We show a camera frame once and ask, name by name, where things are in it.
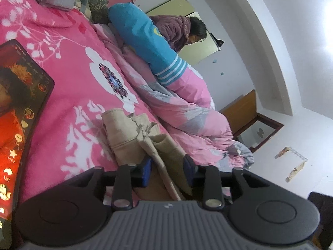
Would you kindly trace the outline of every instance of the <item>blue pillow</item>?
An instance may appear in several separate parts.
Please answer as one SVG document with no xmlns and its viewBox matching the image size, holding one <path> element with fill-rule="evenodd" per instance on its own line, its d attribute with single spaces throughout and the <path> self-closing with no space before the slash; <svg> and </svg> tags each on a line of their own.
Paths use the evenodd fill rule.
<svg viewBox="0 0 333 250">
<path fill-rule="evenodd" d="M 132 3 L 109 8 L 109 19 L 126 44 L 146 61 L 162 85 L 182 76 L 187 62 L 170 48 L 151 19 Z"/>
</svg>

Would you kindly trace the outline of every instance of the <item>purple jacket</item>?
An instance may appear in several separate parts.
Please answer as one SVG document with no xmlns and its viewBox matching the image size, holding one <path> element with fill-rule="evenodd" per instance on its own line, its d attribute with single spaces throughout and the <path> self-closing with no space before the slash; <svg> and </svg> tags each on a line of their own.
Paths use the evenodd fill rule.
<svg viewBox="0 0 333 250">
<path fill-rule="evenodd" d="M 179 52 L 189 40 L 191 22 L 184 16 L 158 15 L 149 17 L 162 36 L 165 37 L 170 48 Z"/>
</svg>

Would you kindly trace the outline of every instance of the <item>pink comforter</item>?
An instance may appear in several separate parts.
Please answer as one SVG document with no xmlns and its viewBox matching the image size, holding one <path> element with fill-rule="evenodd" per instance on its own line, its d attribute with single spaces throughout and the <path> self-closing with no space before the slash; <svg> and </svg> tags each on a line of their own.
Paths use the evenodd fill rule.
<svg viewBox="0 0 333 250">
<path fill-rule="evenodd" d="M 95 30 L 113 54 L 132 87 L 153 112 L 165 122 L 164 126 L 171 137 L 193 158 L 196 164 L 220 166 L 221 163 L 217 163 L 228 154 L 228 148 L 233 144 L 233 135 L 226 117 L 206 106 L 187 102 L 174 90 L 170 91 L 159 84 L 149 65 L 124 45 L 115 30 L 114 35 L 108 26 L 98 24 L 95 25 Z M 190 65 L 188 71 L 204 82 L 201 75 Z M 225 169 L 221 171 L 230 172 L 232 167 L 245 165 L 245 160 L 240 155 L 229 155 L 222 161 L 225 162 L 223 163 Z"/>
<path fill-rule="evenodd" d="M 21 201 L 93 166 L 116 169 L 101 114 L 119 107 L 156 119 L 89 22 L 77 10 L 35 0 L 0 0 L 0 8 L 0 44 L 17 39 L 55 81 L 32 140 Z"/>
</svg>

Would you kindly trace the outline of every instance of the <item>star sticker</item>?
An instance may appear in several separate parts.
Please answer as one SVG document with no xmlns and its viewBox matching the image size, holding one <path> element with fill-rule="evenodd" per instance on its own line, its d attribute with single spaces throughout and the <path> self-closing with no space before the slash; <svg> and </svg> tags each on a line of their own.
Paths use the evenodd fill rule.
<svg viewBox="0 0 333 250">
<path fill-rule="evenodd" d="M 15 150 L 9 150 L 10 151 L 10 154 L 9 154 L 9 157 L 13 157 L 13 159 L 15 159 L 15 156 L 17 156 L 17 154 L 15 153 Z"/>
</svg>

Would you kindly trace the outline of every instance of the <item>phone screen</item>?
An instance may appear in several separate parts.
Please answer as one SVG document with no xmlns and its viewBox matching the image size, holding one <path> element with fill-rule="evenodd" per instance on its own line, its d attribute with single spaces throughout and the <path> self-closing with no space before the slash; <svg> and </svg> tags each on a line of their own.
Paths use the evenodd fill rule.
<svg viewBox="0 0 333 250">
<path fill-rule="evenodd" d="M 11 229 L 32 130 L 53 87 L 18 41 L 0 46 L 0 248 L 11 237 L 4 229 Z"/>
</svg>

